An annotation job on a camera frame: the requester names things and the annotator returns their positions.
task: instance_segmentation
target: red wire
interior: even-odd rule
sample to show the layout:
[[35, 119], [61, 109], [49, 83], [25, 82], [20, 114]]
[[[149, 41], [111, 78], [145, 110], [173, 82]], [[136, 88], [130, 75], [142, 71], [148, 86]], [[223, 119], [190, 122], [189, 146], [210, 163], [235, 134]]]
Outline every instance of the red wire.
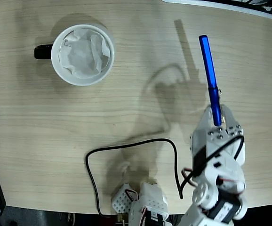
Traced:
[[[183, 170], [181, 171], [181, 173], [182, 173], [182, 176], [184, 177], [184, 179], [187, 178], [187, 174], [185, 173], [185, 171], [187, 171], [187, 172], [192, 172], [192, 169], [190, 169], [190, 168], [183, 168]], [[195, 185], [195, 183], [194, 183], [193, 181], [189, 180], [188, 183], [189, 183], [191, 186], [196, 187], [196, 185]]]
[[230, 180], [230, 179], [225, 179], [225, 178], [219, 178], [222, 181], [230, 181], [230, 182], [236, 182], [236, 180]]
[[126, 190], [125, 190], [125, 193], [127, 194], [128, 198], [129, 198], [131, 201], [135, 201], [135, 199], [133, 199], [133, 198], [131, 197], [131, 195], [130, 195], [128, 192], [133, 192], [134, 194], [137, 195], [137, 199], [136, 199], [136, 200], [139, 199], [139, 194], [138, 194], [136, 191], [131, 190], [131, 189], [126, 189]]
[[144, 223], [144, 217], [145, 217], [145, 213], [147, 211], [147, 208], [145, 207], [143, 210], [142, 210], [142, 216], [140, 218], [140, 224], [139, 226], [142, 226], [142, 224]]

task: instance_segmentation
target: robotic arm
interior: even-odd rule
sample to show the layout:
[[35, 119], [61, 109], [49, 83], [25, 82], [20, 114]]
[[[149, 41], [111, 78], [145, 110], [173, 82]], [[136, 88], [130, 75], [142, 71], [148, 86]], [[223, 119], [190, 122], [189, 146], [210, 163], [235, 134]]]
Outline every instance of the robotic arm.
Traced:
[[[225, 105], [221, 105], [221, 109], [226, 128], [210, 126], [212, 110], [209, 106], [191, 136], [193, 169], [227, 142], [243, 136], [243, 129], [231, 110]], [[246, 183], [241, 166], [244, 162], [243, 139], [235, 139], [211, 158], [205, 168], [194, 175], [197, 186], [193, 191], [192, 205], [178, 226], [225, 226], [232, 219], [242, 219], [248, 208], [243, 195]]]
[[[228, 107], [221, 105], [221, 112], [226, 128], [212, 125], [208, 106], [191, 135], [192, 168], [202, 170], [194, 172], [192, 205], [178, 226], [226, 226], [246, 214], [243, 129]], [[139, 194], [124, 184], [112, 206], [117, 213], [128, 213], [130, 226], [171, 226], [168, 202], [157, 184], [142, 183]]]

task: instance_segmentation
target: perforated white bracket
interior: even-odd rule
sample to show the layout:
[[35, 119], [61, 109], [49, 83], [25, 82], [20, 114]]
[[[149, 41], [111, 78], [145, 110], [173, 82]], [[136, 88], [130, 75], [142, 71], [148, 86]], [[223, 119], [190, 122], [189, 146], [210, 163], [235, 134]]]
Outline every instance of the perforated white bracket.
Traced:
[[126, 194], [126, 189], [132, 190], [129, 184], [124, 184], [112, 199], [112, 207], [116, 213], [129, 213], [132, 201]]

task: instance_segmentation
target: black cable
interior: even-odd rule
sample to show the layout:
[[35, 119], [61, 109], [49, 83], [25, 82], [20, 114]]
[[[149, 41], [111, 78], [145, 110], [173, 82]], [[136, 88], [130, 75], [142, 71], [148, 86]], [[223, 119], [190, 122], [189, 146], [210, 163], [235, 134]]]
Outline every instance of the black cable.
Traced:
[[144, 145], [144, 144], [148, 144], [148, 143], [152, 143], [152, 142], [158, 142], [158, 141], [168, 142], [168, 143], [170, 143], [172, 145], [172, 147], [174, 149], [175, 180], [176, 180], [177, 188], [179, 190], [179, 188], [180, 188], [180, 182], [179, 182], [179, 176], [178, 176], [178, 170], [177, 170], [177, 148], [176, 148], [174, 142], [171, 141], [171, 140], [169, 140], [169, 139], [166, 139], [166, 138], [156, 138], [156, 139], [145, 140], [145, 141], [141, 141], [141, 142], [137, 142], [137, 143], [133, 143], [133, 144], [128, 144], [128, 145], [120, 145], [120, 146], [113, 146], [113, 147], [102, 147], [102, 148], [95, 149], [95, 150], [89, 152], [86, 155], [86, 157], [85, 157], [86, 168], [87, 168], [87, 171], [88, 171], [88, 174], [90, 176], [91, 183], [92, 183], [92, 186], [93, 186], [93, 189], [94, 189], [94, 193], [95, 193], [95, 197], [96, 197], [96, 208], [97, 208], [97, 212], [98, 212], [98, 214], [101, 217], [108, 218], [109, 216], [102, 214], [101, 211], [100, 211], [99, 196], [98, 196], [98, 191], [97, 191], [97, 187], [96, 187], [96, 184], [95, 184], [95, 180], [94, 180], [93, 175], [92, 175], [91, 170], [90, 170], [89, 156], [91, 154], [93, 154], [93, 153], [100, 152], [100, 151], [109, 151], [109, 150], [115, 150], [115, 149], [122, 149], [122, 148], [134, 147], [134, 146]]
[[238, 135], [235, 136], [234, 138], [232, 138], [231, 140], [229, 140], [227, 143], [225, 143], [223, 146], [219, 147], [215, 152], [213, 152], [210, 156], [208, 156], [206, 158], [206, 160], [197, 168], [193, 169], [192, 172], [190, 172], [190, 174], [188, 174], [187, 178], [184, 179], [184, 181], [182, 182], [180, 189], [179, 189], [179, 196], [180, 199], [183, 199], [183, 189], [185, 187], [185, 185], [187, 184], [187, 182], [193, 177], [194, 174], [199, 174], [199, 172], [202, 172], [202, 170], [204, 170], [204, 168], [206, 167], [207, 163], [214, 158], [216, 155], [218, 155], [221, 151], [223, 151], [226, 147], [230, 146], [231, 144], [233, 144], [234, 142], [236, 142], [237, 140], [241, 140], [240, 141], [240, 146], [236, 152], [236, 154], [238, 155], [244, 145], [244, 141], [245, 138], [243, 135]]
[[[184, 179], [187, 178], [187, 174], [185, 173], [185, 171], [191, 172], [192, 170], [186, 170], [186, 168], [182, 169], [181, 173], [182, 173], [182, 176], [184, 177]], [[193, 187], [197, 186], [192, 180], [189, 180], [188, 183]]]

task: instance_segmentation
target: wire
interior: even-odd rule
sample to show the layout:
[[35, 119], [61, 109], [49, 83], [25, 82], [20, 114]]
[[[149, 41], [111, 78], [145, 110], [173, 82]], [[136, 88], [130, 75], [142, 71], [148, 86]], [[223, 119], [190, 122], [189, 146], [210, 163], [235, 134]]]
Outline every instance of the wire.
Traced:
[[[132, 193], [136, 194], [136, 195], [137, 195], [137, 198], [136, 198], [136, 199], [133, 199], [132, 196], [129, 194], [129, 192], [132, 192]], [[139, 194], [138, 194], [136, 191], [132, 190], [132, 189], [126, 189], [126, 190], [125, 190], [125, 193], [126, 193], [126, 195], [128, 196], [128, 198], [129, 198], [131, 201], [136, 201], [136, 200], [139, 199]]]
[[147, 208], [144, 208], [144, 209], [142, 210], [142, 216], [141, 216], [141, 218], [140, 218], [139, 226], [142, 226], [142, 224], [144, 223], [144, 217], [145, 217], [146, 211], [147, 211]]
[[120, 145], [120, 146], [112, 146], [112, 147], [102, 147], [102, 148], [95, 149], [95, 150], [89, 152], [86, 155], [86, 157], [85, 157], [86, 169], [88, 171], [88, 174], [90, 176], [90, 180], [91, 180], [91, 183], [92, 183], [92, 186], [93, 186], [93, 189], [94, 189], [95, 198], [96, 198], [97, 212], [98, 212], [98, 214], [101, 217], [109, 218], [109, 216], [102, 214], [102, 212], [100, 210], [98, 190], [97, 190], [97, 186], [95, 184], [95, 180], [94, 180], [93, 175], [92, 175], [91, 170], [90, 170], [89, 156], [91, 154], [93, 154], [93, 153], [96, 153], [96, 152], [109, 151], [109, 150], [115, 150], [115, 149], [122, 149], [122, 148], [128, 148], [128, 147], [134, 147], [134, 146], [144, 145], [144, 144], [148, 144], [148, 143], [152, 143], [152, 142], [158, 142], [158, 141], [168, 142], [168, 143], [170, 143], [172, 145], [172, 147], [174, 149], [174, 172], [175, 172], [176, 185], [177, 185], [177, 188], [179, 190], [180, 189], [180, 182], [179, 182], [179, 176], [178, 176], [178, 170], [177, 170], [177, 148], [176, 148], [174, 142], [171, 141], [170, 139], [156, 138], [156, 139], [145, 140], [145, 141], [141, 141], [141, 142], [137, 142], [137, 143], [133, 143], [133, 144], [128, 144], [128, 145]]
[[72, 222], [72, 226], [75, 225], [75, 213], [73, 213], [73, 222]]
[[171, 223], [172, 225], [174, 225], [174, 224], [173, 224], [173, 218], [172, 218], [172, 215], [170, 215], [170, 216], [168, 217], [168, 221], [169, 221], [169, 223]]
[[193, 171], [190, 172], [190, 174], [186, 177], [186, 179], [184, 179], [184, 181], [182, 182], [181, 186], [180, 186], [180, 189], [179, 189], [179, 196], [180, 196], [180, 199], [183, 199], [183, 189], [185, 187], [185, 185], [187, 183], [189, 183], [190, 179], [193, 177], [194, 174], [197, 174], [199, 172], [202, 172], [204, 170], [204, 168], [206, 167], [207, 163], [212, 159], [214, 158], [216, 155], [218, 155], [220, 152], [222, 152], [226, 147], [230, 146], [231, 144], [233, 144], [234, 142], [240, 140], [240, 146], [234, 156], [234, 159], [237, 158], [238, 154], [240, 153], [243, 145], [244, 145], [244, 141], [245, 141], [245, 138], [243, 135], [238, 135], [238, 136], [235, 136], [234, 138], [232, 138], [231, 140], [229, 140], [227, 143], [225, 143], [223, 146], [219, 147], [215, 152], [213, 152], [210, 156], [208, 156], [206, 158], [206, 160], [200, 165], [198, 166], [197, 168], [193, 169]]
[[173, 226], [176, 226], [177, 223], [178, 223], [178, 215], [176, 214], [176, 215], [174, 215], [174, 216], [175, 216], [175, 217], [174, 217], [175, 222], [174, 222]]
[[219, 180], [228, 181], [228, 182], [236, 182], [236, 180], [230, 180], [230, 179], [225, 179], [225, 178], [219, 178]]
[[[186, 172], [192, 172], [192, 169], [190, 168], [184, 168], [183, 170], [181, 170], [181, 173], [182, 173], [182, 176], [184, 177], [184, 179], [187, 178], [187, 174], [185, 173]], [[188, 182], [191, 186], [193, 187], [196, 187], [197, 185], [192, 181], [192, 180], [189, 180]]]
[[69, 223], [69, 221], [70, 221], [70, 216], [71, 216], [71, 213], [68, 213], [67, 223]]

